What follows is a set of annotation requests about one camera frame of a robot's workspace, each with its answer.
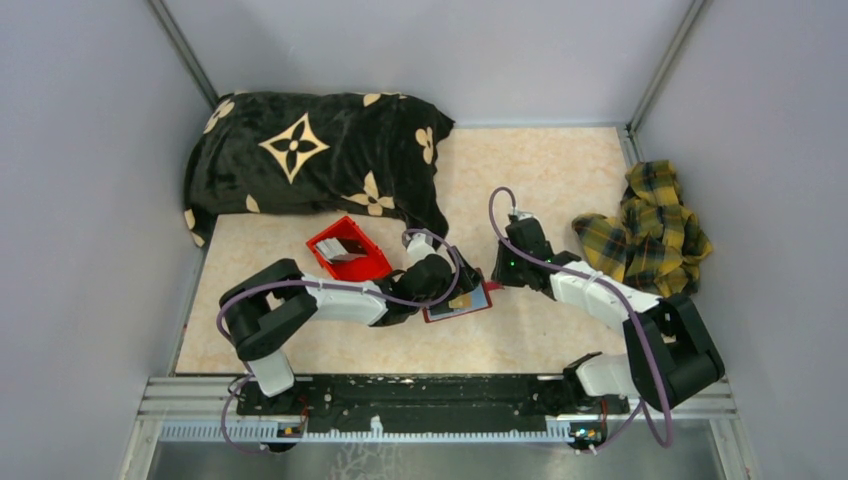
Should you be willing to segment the gold credit card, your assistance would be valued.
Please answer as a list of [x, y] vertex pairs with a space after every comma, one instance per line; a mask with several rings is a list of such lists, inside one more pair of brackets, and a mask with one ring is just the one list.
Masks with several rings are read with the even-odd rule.
[[451, 310], [464, 310], [470, 308], [473, 304], [473, 295], [466, 293], [459, 295], [448, 302], [448, 307]]

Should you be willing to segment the red plastic bin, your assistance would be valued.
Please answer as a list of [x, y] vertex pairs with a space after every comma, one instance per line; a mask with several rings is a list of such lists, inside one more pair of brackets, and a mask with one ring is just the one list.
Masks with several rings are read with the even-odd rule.
[[382, 250], [349, 216], [343, 216], [313, 236], [306, 246], [322, 268], [337, 280], [375, 280], [392, 271]]

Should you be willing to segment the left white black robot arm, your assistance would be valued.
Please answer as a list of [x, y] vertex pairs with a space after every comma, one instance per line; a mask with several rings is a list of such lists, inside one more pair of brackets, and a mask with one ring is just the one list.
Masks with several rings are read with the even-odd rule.
[[483, 283], [461, 255], [448, 261], [429, 254], [406, 270], [360, 282], [318, 278], [284, 258], [227, 291], [216, 324], [255, 378], [263, 404], [285, 414], [297, 406], [300, 388], [283, 346], [307, 322], [394, 326]]

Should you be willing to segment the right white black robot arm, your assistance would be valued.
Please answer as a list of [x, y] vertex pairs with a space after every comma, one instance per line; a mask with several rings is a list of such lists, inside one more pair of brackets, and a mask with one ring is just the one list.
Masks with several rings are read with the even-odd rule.
[[725, 375], [723, 359], [687, 295], [642, 292], [571, 252], [554, 252], [530, 214], [510, 215], [492, 278], [577, 307], [624, 339], [625, 353], [588, 353], [564, 369], [563, 398], [576, 412], [588, 412], [613, 395], [671, 410]]

